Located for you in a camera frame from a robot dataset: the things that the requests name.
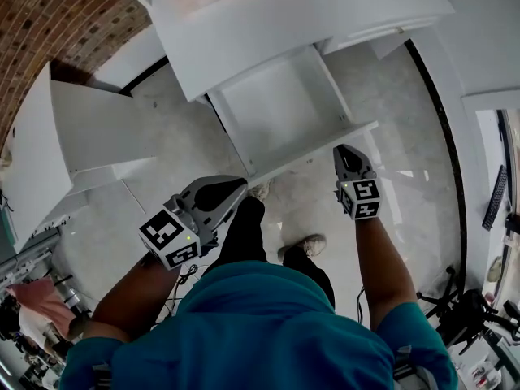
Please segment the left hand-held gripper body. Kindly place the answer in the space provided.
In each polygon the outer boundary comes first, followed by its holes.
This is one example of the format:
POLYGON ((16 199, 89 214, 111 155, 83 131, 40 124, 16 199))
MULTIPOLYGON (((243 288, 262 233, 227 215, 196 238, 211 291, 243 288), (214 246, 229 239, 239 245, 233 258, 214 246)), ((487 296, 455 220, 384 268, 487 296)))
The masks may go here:
POLYGON ((196 215, 194 205, 179 194, 149 217, 138 234, 149 252, 168 270, 203 258, 219 246, 216 229, 207 227, 196 215))

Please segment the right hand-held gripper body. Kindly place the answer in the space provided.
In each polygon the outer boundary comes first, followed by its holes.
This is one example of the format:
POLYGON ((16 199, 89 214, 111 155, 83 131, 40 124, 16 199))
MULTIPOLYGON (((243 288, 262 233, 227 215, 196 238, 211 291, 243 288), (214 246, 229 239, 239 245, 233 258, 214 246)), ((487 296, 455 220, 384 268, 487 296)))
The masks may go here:
POLYGON ((379 216, 383 201, 379 178, 373 170, 337 174, 335 195, 343 211, 352 220, 379 216))

